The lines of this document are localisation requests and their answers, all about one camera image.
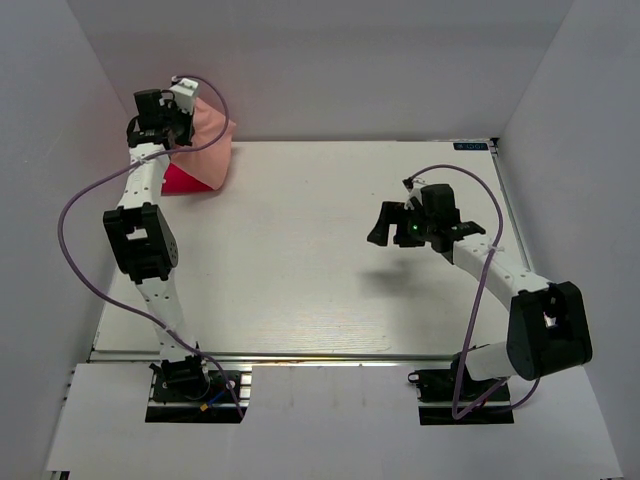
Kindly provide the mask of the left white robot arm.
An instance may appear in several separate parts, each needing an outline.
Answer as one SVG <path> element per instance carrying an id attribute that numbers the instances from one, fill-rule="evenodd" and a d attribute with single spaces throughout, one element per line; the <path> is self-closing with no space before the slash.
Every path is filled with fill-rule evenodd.
<path id="1" fill-rule="evenodd" d="M 170 165 L 166 153 L 189 146 L 197 90 L 175 84 L 167 90 L 134 94 L 138 115 L 127 127 L 132 169 L 117 207 L 103 215 L 103 225 L 120 271 L 143 298 L 148 313 L 161 321 L 155 327 L 160 359 L 186 360 L 191 352 L 170 335 L 196 346 L 184 320 L 175 285 L 177 241 L 159 206 L 164 176 Z"/>

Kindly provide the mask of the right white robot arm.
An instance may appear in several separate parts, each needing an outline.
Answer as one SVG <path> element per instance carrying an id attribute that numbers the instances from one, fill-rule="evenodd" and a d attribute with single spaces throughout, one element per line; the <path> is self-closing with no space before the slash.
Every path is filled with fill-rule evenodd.
<path id="1" fill-rule="evenodd" d="M 380 247 L 430 246 L 506 308 L 505 341 L 471 348 L 465 365 L 451 374 L 459 396 L 477 397 L 491 379 L 533 381 L 592 360 L 580 289 L 528 270 L 494 245 L 483 227 L 463 221 L 450 185 L 423 186 L 404 202 L 383 202 L 367 240 Z"/>

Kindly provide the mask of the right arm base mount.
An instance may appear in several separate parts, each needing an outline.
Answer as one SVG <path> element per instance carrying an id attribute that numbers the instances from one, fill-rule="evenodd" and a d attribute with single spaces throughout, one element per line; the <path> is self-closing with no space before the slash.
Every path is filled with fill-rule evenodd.
<path id="1" fill-rule="evenodd" d="M 460 420 L 452 415 L 455 375 L 447 369 L 414 370 L 407 376 L 417 390 L 418 416 L 421 426 L 509 425 L 514 423 L 510 410 L 511 395 L 507 385 Z"/>

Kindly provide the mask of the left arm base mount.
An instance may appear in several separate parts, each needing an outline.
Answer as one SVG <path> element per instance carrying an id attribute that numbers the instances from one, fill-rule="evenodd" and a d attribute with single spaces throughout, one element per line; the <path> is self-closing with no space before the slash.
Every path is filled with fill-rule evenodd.
<path id="1" fill-rule="evenodd" d="M 217 369 L 207 378 L 187 375 L 180 382 L 166 379 L 159 365 L 151 364 L 153 376 L 146 407 L 147 424 L 240 424 L 249 394 L 243 393 L 248 374 L 227 370 L 226 382 Z"/>

